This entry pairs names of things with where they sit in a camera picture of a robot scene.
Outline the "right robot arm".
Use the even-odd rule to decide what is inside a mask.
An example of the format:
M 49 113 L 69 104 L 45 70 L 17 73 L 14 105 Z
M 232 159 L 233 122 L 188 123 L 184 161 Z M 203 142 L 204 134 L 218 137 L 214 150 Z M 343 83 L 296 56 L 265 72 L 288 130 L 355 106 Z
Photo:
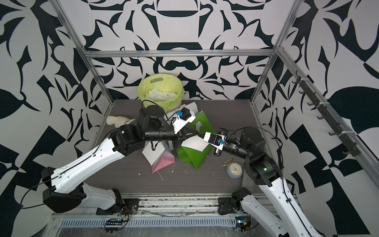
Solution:
M 265 140 L 257 127 L 244 127 L 239 139 L 227 137 L 228 130 L 206 132 L 201 136 L 215 147 L 214 154 L 222 152 L 244 159 L 245 174 L 269 199 L 277 215 L 272 214 L 246 188 L 232 194 L 236 210 L 249 214 L 272 237 L 319 237 L 321 234 L 309 222 L 293 197 L 281 167 L 265 152 Z

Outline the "white paper receipt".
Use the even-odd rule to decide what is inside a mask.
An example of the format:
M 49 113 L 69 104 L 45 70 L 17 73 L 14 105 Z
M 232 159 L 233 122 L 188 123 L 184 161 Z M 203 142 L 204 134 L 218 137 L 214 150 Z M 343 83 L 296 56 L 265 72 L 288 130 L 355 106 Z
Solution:
M 181 147 L 190 148 L 199 152 L 203 152 L 209 145 L 208 142 L 204 141 L 200 136 L 193 136 L 182 142 Z

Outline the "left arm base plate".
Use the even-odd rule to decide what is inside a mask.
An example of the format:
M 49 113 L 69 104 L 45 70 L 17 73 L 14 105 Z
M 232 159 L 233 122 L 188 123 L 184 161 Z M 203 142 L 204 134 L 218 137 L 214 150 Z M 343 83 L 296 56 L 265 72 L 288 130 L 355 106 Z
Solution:
M 139 201 L 139 198 L 126 198 L 122 200 L 121 204 L 116 203 L 114 206 L 107 210 L 97 208 L 96 215 L 103 216 L 113 215 L 117 213 L 120 213 L 121 215 L 135 214 L 139 208 Z

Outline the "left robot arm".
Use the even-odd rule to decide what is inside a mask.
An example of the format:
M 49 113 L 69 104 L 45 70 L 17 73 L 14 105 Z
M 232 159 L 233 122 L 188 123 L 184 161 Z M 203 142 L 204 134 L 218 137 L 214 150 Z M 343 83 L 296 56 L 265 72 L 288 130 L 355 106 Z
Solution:
M 141 108 L 137 120 L 115 128 L 94 149 L 75 161 L 41 173 L 47 189 L 42 201 L 55 213 L 64 213 L 77 207 L 95 207 L 102 214 L 122 211 L 125 204 L 118 189 L 104 190 L 92 187 L 85 180 L 107 165 L 145 147 L 146 142 L 172 141 L 178 148 L 183 141 L 198 135 L 187 127 L 195 113 L 182 108 L 167 117 L 158 105 Z

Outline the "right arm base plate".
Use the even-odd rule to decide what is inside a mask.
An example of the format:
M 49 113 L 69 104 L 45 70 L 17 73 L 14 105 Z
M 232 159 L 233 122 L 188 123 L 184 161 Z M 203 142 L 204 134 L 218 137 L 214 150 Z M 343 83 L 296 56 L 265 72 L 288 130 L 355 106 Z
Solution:
M 218 198 L 218 214 L 227 215 L 240 212 L 240 203 L 235 198 Z

